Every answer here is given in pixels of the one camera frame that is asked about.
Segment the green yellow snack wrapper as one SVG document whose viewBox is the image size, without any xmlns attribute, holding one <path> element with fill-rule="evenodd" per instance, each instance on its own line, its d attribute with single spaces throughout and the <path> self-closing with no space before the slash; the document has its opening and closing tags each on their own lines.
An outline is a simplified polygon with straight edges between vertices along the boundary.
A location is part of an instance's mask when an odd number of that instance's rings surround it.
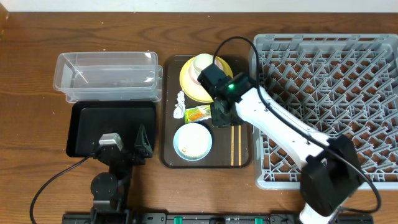
<svg viewBox="0 0 398 224">
<path fill-rule="evenodd" d="M 184 120 L 186 124 L 203 121 L 210 118 L 211 118 L 210 105 L 200 105 L 185 110 Z"/>
</svg>

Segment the cream paper cup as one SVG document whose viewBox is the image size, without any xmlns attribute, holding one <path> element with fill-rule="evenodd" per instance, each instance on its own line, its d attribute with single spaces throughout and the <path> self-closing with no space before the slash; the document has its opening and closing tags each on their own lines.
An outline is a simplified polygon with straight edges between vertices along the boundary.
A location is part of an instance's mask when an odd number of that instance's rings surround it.
<svg viewBox="0 0 398 224">
<path fill-rule="evenodd" d="M 193 60 L 193 74 L 198 77 L 201 71 L 213 63 L 213 56 L 210 54 L 199 54 Z"/>
</svg>

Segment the light blue bowl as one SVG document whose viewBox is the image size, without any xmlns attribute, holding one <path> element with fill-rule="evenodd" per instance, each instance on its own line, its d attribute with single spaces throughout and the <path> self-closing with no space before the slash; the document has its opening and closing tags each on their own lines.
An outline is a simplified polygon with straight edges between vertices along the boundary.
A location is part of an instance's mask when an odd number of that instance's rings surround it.
<svg viewBox="0 0 398 224">
<path fill-rule="evenodd" d="M 188 123 L 177 129 L 173 147 L 179 157 L 186 161 L 199 161 L 211 151 L 213 138 L 202 124 Z"/>
</svg>

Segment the white tissue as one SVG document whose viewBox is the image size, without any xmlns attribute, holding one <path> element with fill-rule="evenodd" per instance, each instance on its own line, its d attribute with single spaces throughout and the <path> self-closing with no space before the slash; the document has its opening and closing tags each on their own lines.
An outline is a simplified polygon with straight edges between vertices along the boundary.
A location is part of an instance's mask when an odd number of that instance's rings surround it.
<svg viewBox="0 0 398 224">
<path fill-rule="evenodd" d="M 186 105 L 185 105 L 185 93 L 183 90 L 181 90 L 177 94 L 177 103 L 175 104 L 175 109 L 173 112 L 173 117 L 175 119 L 182 119 L 185 116 L 185 110 L 186 110 Z"/>
</svg>

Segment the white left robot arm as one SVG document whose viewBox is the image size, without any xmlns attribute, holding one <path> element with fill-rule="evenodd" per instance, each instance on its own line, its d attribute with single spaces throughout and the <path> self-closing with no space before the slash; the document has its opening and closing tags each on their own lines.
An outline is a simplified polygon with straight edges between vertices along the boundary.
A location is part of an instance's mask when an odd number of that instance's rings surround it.
<svg viewBox="0 0 398 224">
<path fill-rule="evenodd" d="M 98 174 L 91 182 L 93 208 L 90 223 L 134 223 L 127 207 L 132 168 L 153 156 L 144 125 L 140 125 L 133 147 L 126 149 L 118 133 L 103 134 L 93 158 L 106 164 L 109 171 Z"/>
</svg>

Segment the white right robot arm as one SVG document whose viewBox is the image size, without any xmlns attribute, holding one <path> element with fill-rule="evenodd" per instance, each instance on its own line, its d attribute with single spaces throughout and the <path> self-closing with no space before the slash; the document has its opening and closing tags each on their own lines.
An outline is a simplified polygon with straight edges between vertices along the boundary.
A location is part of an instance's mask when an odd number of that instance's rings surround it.
<svg viewBox="0 0 398 224">
<path fill-rule="evenodd" d="M 213 75 L 203 87 L 224 113 L 252 124 L 280 146 L 300 169 L 305 207 L 301 223 L 331 223 L 360 187 L 360 162 L 352 140 L 331 138 L 301 122 L 245 74 Z"/>
</svg>

